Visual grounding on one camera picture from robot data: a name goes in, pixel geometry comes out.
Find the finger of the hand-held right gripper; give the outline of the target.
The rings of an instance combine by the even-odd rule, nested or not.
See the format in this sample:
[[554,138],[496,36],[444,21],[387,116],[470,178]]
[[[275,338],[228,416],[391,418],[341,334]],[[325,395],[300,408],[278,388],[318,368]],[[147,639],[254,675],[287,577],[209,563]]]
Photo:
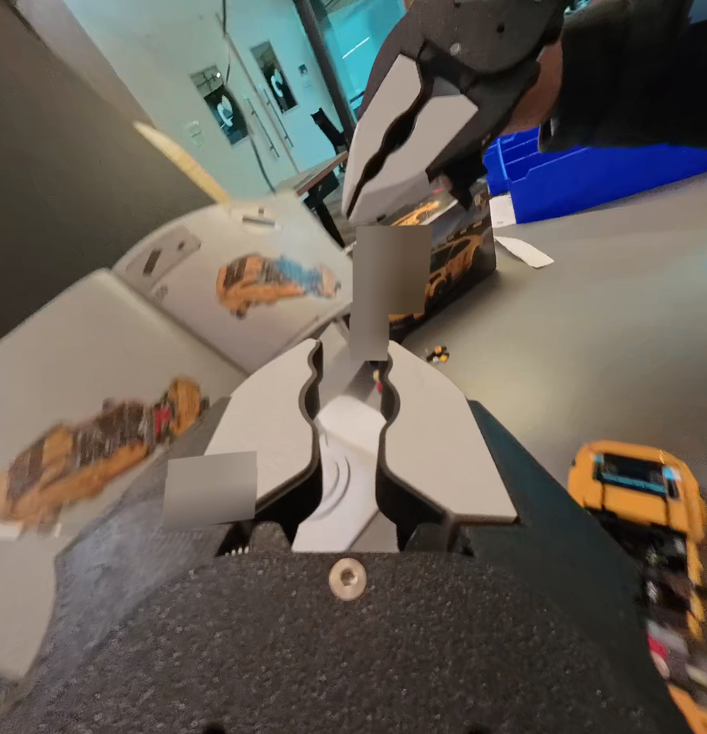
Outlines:
[[348,222],[370,224],[428,194],[436,175],[427,169],[477,112],[465,96],[432,97],[400,144],[392,142],[395,123],[384,126],[382,107],[375,110],[375,119],[362,118],[349,158]]
[[353,135],[341,203],[345,217],[387,216],[428,190],[427,175],[417,170],[413,153],[385,149],[395,124],[406,121],[422,91],[416,62],[398,56]]

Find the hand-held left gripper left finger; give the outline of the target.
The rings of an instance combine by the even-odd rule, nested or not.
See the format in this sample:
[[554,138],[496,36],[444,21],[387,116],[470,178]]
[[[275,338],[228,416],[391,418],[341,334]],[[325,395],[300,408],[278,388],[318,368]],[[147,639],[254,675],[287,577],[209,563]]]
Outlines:
[[323,345],[307,338],[248,377],[230,396],[207,456],[255,454],[251,527],[277,523],[291,546],[320,506],[323,470],[315,418],[320,411]]

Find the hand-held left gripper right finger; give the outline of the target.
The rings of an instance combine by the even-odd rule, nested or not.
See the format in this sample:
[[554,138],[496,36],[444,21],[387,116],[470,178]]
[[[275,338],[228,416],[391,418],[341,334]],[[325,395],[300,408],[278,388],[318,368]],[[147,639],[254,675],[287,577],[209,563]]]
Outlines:
[[449,550],[464,528],[512,526],[518,513],[468,399],[436,368],[389,342],[380,375],[376,502],[403,551],[425,527]]

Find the blue plastic bin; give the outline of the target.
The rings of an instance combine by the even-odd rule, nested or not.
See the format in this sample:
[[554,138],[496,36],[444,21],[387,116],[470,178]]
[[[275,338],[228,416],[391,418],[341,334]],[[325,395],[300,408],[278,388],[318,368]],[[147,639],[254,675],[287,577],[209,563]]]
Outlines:
[[509,194],[515,222],[576,214],[707,173],[707,150],[669,145],[541,153],[538,129],[502,136],[484,156],[492,197]]

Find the yellow lego car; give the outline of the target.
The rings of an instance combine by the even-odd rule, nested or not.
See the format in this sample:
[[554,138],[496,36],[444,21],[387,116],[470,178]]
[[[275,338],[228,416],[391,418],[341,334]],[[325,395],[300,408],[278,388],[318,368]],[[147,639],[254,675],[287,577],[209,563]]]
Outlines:
[[599,440],[578,450],[568,491],[632,559],[650,656],[692,732],[707,732],[707,708],[696,699],[707,675],[692,659],[707,603],[707,505],[695,476],[662,449]]

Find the black lego set box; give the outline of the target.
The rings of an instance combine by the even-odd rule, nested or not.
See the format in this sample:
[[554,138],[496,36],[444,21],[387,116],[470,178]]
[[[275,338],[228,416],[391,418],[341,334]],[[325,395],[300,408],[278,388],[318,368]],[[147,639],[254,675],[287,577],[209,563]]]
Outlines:
[[486,178],[470,188],[471,207],[465,209],[448,190],[432,193],[417,205],[402,207],[383,223],[432,226],[431,263],[424,311],[391,315],[389,337],[405,337],[440,313],[471,288],[496,272],[490,192]]

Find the person's right hand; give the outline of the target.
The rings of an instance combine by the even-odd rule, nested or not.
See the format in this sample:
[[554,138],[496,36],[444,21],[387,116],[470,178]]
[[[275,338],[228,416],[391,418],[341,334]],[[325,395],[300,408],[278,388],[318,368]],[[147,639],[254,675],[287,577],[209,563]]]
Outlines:
[[562,43],[557,41],[542,50],[538,59],[540,73],[536,82],[514,108],[503,135],[537,128],[550,119],[562,85]]

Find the black office chair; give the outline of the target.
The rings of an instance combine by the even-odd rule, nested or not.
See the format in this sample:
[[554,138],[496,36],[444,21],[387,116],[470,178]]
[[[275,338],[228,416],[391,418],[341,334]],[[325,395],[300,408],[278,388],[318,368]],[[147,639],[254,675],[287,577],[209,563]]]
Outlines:
[[339,130],[322,108],[311,114],[312,121],[329,140],[337,155],[348,150],[348,141],[342,130]]

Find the black building column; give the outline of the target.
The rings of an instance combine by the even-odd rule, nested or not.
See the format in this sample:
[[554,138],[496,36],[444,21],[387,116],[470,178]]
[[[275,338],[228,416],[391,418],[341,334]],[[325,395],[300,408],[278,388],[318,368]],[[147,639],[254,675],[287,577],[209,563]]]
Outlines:
[[350,148],[356,121],[351,113],[348,97],[345,95],[345,89],[341,84],[328,44],[325,41],[322,24],[316,12],[317,6],[311,1],[293,1],[293,4],[320,67],[333,107],[339,117],[347,147]]

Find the white book stand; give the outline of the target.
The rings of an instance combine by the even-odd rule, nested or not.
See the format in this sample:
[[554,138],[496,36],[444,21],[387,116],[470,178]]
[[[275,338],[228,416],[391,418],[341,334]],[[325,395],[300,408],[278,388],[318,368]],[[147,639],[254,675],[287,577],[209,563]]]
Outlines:
[[298,553],[393,552],[396,532],[377,508],[375,468],[384,418],[374,368],[347,346],[325,356],[316,418],[323,470],[322,500],[297,531]]

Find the long background desk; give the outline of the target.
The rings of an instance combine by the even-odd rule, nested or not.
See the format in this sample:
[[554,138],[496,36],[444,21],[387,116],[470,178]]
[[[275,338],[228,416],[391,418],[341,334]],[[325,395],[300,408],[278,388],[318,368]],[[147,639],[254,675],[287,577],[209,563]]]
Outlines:
[[325,198],[340,188],[336,171],[345,168],[347,161],[348,151],[345,151],[275,185],[276,192],[290,190],[300,197],[342,249],[345,248],[345,242],[325,205]]

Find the dark glass door panel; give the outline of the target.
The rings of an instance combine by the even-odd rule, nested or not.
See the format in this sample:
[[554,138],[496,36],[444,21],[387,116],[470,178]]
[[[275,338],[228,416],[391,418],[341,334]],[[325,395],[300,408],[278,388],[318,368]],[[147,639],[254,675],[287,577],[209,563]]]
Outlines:
[[286,114],[297,108],[297,98],[271,42],[261,42],[252,46],[250,51],[279,111]]
[[245,116],[220,70],[216,66],[206,67],[190,74],[190,79],[230,145],[247,139]]

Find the black board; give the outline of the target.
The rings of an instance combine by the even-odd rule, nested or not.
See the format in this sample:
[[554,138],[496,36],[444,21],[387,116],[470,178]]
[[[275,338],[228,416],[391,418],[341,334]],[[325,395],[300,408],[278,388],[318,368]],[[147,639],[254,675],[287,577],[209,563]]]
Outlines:
[[0,338],[211,203],[0,2]]

